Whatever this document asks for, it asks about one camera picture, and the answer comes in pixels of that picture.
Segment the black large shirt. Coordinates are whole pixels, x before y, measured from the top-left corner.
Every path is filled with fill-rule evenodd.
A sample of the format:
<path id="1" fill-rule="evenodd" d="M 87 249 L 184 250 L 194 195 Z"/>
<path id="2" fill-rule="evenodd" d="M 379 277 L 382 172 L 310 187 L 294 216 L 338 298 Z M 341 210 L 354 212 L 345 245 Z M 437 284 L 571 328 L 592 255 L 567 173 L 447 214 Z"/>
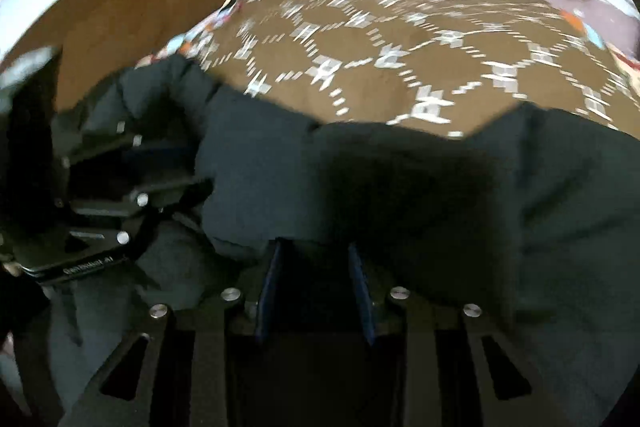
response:
<path id="1" fill-rule="evenodd" d="M 523 103 L 469 138 L 386 124 L 319 124 L 174 56 L 103 79 L 55 119 L 77 145 L 118 128 L 176 132 L 205 181 L 193 220 L 165 225 L 130 268 L 56 288 L 55 389 L 71 407 L 142 307 L 193 308 L 224 260 L 272 241 L 350 249 L 383 282 L 450 313 L 454 395 L 469 390 L 463 307 L 475 305 L 536 369 L 573 426 L 639 421 L 639 143 Z"/>

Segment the brown wooden headboard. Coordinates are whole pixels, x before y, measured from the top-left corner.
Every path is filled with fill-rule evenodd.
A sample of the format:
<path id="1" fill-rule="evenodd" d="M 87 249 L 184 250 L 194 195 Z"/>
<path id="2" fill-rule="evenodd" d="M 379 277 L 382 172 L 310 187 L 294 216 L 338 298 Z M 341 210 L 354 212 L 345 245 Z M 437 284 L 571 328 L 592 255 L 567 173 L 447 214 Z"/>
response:
<path id="1" fill-rule="evenodd" d="M 74 106 L 105 76 L 137 63 L 176 35 L 192 28 L 224 0 L 58 0 L 6 58 L 58 46 L 58 108 Z"/>

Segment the brown patterned bedspread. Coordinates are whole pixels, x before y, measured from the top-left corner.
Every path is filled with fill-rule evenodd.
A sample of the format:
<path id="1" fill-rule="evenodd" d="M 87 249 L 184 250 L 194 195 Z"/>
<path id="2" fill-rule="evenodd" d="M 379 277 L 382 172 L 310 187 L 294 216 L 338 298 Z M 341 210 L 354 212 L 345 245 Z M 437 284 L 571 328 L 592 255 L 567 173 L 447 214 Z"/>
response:
<path id="1" fill-rule="evenodd" d="M 172 54 L 327 122 L 460 138 L 530 102 L 639 132 L 620 56 L 544 0 L 227 0 Z"/>

